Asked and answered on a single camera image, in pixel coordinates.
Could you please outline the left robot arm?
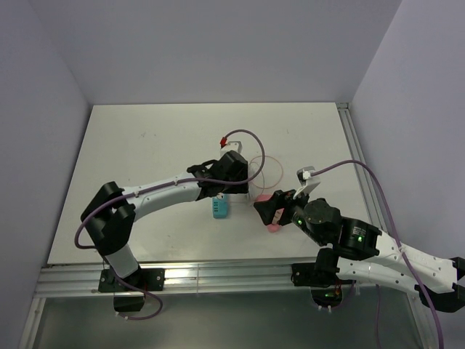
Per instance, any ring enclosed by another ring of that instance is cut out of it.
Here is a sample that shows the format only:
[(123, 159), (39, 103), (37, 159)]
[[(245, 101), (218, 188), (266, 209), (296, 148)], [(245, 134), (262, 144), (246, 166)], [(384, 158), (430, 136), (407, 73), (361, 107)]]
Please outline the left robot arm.
[(81, 214), (81, 223), (93, 247), (116, 273), (116, 283), (133, 290), (142, 280), (140, 265), (129, 247), (136, 221), (175, 204), (220, 193), (247, 193), (247, 179), (247, 160), (236, 151), (228, 151), (218, 160), (193, 165), (169, 180), (128, 188), (107, 182)]

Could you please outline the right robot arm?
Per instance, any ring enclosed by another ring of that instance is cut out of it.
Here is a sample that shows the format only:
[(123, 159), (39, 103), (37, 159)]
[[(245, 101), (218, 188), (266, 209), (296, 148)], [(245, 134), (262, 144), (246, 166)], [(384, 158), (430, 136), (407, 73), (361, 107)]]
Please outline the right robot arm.
[(292, 265), (294, 286), (328, 288), (351, 281), (417, 294), (423, 305), (443, 313), (464, 307), (464, 259), (431, 256), (355, 218), (344, 217), (324, 198), (310, 200), (294, 190), (277, 190), (254, 203), (265, 225), (294, 224), (319, 247), (315, 261)]

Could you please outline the pink triangular power strip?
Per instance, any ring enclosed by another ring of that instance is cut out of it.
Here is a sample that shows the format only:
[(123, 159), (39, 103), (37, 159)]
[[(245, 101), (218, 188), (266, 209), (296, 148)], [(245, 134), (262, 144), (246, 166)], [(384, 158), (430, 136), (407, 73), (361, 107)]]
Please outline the pink triangular power strip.
[(254, 202), (254, 208), (258, 212), (263, 223), (266, 224), (266, 228), (269, 233), (277, 233), (280, 229), (280, 225), (273, 225), (272, 219), (276, 210), (275, 206), (268, 204), (269, 200), (272, 201), (274, 194), (260, 194), (257, 196)]

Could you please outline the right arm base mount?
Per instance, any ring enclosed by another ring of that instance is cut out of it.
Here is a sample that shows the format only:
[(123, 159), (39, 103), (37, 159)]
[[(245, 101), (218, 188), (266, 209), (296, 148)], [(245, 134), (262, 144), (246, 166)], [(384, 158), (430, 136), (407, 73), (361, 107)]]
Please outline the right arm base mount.
[(295, 287), (308, 287), (314, 307), (331, 313), (355, 295), (355, 281), (340, 279), (337, 270), (318, 268), (316, 262), (294, 263), (291, 265), (291, 282)]

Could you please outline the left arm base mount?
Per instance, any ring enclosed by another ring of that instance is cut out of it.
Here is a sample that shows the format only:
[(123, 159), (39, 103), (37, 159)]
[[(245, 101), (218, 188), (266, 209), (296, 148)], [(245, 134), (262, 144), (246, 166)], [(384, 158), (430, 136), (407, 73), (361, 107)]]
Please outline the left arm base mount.
[[(163, 291), (165, 270), (163, 268), (142, 268), (133, 276), (120, 278), (112, 268), (100, 274), (97, 291), (113, 294), (113, 309), (117, 316), (132, 321), (148, 320), (157, 316), (163, 309), (163, 301), (154, 292)], [(156, 300), (158, 309), (146, 316), (136, 316), (148, 300)]]

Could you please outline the teal power strip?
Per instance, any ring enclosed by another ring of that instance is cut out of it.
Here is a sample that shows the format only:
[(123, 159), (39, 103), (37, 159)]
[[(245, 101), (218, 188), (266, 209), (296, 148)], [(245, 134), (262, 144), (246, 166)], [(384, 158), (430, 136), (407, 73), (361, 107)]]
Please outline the teal power strip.
[(228, 216), (227, 194), (219, 193), (211, 200), (212, 216), (214, 219), (224, 219)]

